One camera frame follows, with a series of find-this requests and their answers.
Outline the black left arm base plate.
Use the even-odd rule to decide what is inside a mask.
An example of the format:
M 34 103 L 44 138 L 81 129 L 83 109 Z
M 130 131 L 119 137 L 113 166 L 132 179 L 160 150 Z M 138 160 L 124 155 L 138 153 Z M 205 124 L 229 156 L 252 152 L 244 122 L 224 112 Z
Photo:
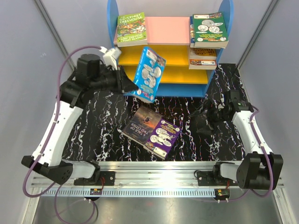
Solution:
M 115 174 L 114 171 L 99 171 L 91 178 L 78 178 L 73 184 L 75 186 L 114 186 Z

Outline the blue 91-storey treehouse book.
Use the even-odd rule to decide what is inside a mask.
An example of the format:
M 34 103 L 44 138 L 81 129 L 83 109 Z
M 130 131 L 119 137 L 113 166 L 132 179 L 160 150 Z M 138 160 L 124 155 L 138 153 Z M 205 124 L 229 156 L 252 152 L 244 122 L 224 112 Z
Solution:
M 192 16 L 190 16 L 189 22 L 190 22 L 190 47 L 194 48 L 195 47 L 195 37 L 194 37 L 194 26 L 193 26 Z

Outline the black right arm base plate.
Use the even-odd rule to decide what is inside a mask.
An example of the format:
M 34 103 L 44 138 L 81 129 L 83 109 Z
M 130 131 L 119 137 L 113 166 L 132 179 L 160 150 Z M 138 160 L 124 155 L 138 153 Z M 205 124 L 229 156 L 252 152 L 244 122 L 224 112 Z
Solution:
M 195 170 L 194 177 L 198 181 L 198 186 L 237 186 L 237 182 L 228 178 L 215 176 L 212 171 Z

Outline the lime green treehouse book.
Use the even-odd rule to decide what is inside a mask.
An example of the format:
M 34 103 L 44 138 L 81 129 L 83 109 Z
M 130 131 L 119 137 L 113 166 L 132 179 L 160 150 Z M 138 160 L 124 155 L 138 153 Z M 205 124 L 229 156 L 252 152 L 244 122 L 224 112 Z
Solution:
M 147 45 L 147 30 L 144 12 L 119 15 L 117 18 L 117 46 Z

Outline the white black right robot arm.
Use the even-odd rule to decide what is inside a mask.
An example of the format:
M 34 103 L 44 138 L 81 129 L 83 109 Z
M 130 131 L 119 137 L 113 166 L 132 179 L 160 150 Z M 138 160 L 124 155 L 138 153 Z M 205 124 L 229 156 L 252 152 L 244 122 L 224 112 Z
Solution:
M 215 103 L 206 99 L 190 114 L 199 122 L 197 133 L 212 136 L 223 122 L 232 122 L 241 137 L 246 155 L 239 165 L 217 162 L 210 178 L 216 185 L 234 181 L 241 189 L 269 190 L 276 188 L 283 166 L 283 158 L 273 153 L 256 123 L 258 109 L 240 97 L 239 91 L 224 93 L 224 100 Z

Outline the light blue 26-storey book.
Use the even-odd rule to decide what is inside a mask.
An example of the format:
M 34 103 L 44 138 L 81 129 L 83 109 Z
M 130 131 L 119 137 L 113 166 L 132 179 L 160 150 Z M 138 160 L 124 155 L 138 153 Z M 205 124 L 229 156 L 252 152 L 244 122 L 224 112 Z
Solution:
M 166 60 L 150 47 L 144 47 L 133 83 L 138 89 L 130 94 L 145 103 L 153 103 L 166 66 Z

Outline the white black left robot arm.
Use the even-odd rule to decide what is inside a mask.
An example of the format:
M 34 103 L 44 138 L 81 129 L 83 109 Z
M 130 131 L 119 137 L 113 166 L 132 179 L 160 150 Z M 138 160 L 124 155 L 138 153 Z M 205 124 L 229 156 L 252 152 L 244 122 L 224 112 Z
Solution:
M 74 179 L 75 185 L 96 185 L 103 181 L 100 166 L 94 161 L 68 161 L 62 158 L 72 128 L 96 91 L 120 94 L 137 90 L 122 67 L 117 65 L 119 54 L 103 57 L 83 54 L 71 77 L 58 88 L 57 102 L 46 132 L 32 155 L 21 163 L 29 171 L 59 185 Z

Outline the yellow 130-storey treehouse book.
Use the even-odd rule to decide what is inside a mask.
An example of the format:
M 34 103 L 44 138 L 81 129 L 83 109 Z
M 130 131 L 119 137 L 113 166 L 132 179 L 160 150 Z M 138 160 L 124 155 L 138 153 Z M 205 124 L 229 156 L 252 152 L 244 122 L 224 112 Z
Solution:
M 216 69 L 216 51 L 214 49 L 188 48 L 190 70 Z

